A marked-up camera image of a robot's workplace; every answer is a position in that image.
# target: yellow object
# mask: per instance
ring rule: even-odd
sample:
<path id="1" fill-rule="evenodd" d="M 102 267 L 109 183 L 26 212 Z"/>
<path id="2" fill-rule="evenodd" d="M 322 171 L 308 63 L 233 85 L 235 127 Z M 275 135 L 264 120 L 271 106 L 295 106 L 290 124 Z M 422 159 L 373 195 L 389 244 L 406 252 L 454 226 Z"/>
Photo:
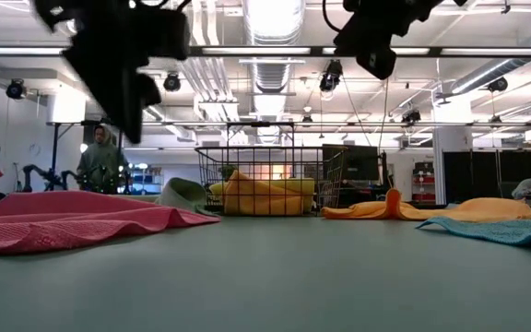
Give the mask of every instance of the yellow object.
<path id="1" fill-rule="evenodd" d="M 313 205 L 313 195 L 314 195 L 314 179 L 310 179 L 310 178 L 304 178 L 304 179 L 287 179 L 287 180 L 271 180 L 271 181 L 263 181 L 263 180 L 253 180 L 253 179 L 250 179 L 249 177 L 247 177 L 246 175 L 244 175 L 242 172 L 241 172 L 241 175 L 238 175 L 238 176 L 241 176 L 242 178 L 246 179 L 246 180 L 241 180 L 240 181 L 240 184 L 242 184 L 243 182 L 246 182 L 246 184 L 250 184 L 252 185 L 253 182 L 256 182 L 256 183 L 260 183 L 259 187 L 260 188 L 264 188 L 266 189 L 267 187 L 269 187 L 270 185 L 272 187 L 276 187 L 276 188 L 280 188 L 280 189 L 287 189 L 288 193 L 292 193 L 293 196 L 295 195 L 299 195 L 302 197 L 302 212 L 303 213 L 309 213 L 311 212 L 311 207 Z M 223 184 L 212 184 L 210 185 L 209 189 L 210 189 L 210 192 L 212 193 L 212 195 L 218 199 L 220 201 L 220 203 L 222 203 L 222 187 L 223 187 Z M 230 188 L 230 192 L 227 193 L 228 196 L 231 195 L 232 192 L 234 192 L 237 188 Z M 281 191 L 281 195 L 282 197 L 275 197 L 275 198 L 284 198 L 284 191 Z M 267 195 L 264 195 L 264 196 L 260 196 L 258 197 L 258 199 L 269 199 L 269 194 Z M 282 210 L 282 213 L 276 213 L 278 215 L 288 215 L 289 213 L 284 213 L 284 211 Z"/>
<path id="2" fill-rule="evenodd" d="M 222 184 L 213 184 L 210 192 L 221 201 L 225 214 L 299 216 L 311 211 L 314 180 L 254 180 L 235 171 L 224 184 L 224 192 L 222 188 Z"/>
<path id="3" fill-rule="evenodd" d="M 512 219 L 531 219 L 531 207 L 522 201 L 504 198 L 475 198 L 451 209 L 416 209 L 401 202 L 401 193 L 391 189 L 385 202 L 364 202 L 349 208 L 324 207 L 328 219 L 399 219 L 427 220 L 448 217 L 461 221 L 496 222 Z"/>

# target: wire basket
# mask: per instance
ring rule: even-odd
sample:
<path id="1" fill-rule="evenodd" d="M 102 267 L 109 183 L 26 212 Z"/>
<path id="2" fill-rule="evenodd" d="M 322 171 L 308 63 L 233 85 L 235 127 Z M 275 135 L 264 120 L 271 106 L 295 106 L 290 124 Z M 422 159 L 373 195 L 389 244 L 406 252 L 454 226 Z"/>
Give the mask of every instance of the wire basket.
<path id="1" fill-rule="evenodd" d="M 236 216 L 302 216 L 337 206 L 346 148 L 195 150 L 208 210 Z"/>

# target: red towel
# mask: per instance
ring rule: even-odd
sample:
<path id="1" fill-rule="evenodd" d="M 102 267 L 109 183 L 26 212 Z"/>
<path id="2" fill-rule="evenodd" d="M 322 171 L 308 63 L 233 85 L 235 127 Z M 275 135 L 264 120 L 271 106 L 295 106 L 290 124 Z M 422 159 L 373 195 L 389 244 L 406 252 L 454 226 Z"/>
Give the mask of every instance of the red towel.
<path id="1" fill-rule="evenodd" d="M 88 192 L 11 194 L 0 202 L 0 254 L 78 248 L 218 221 L 173 207 Z"/>

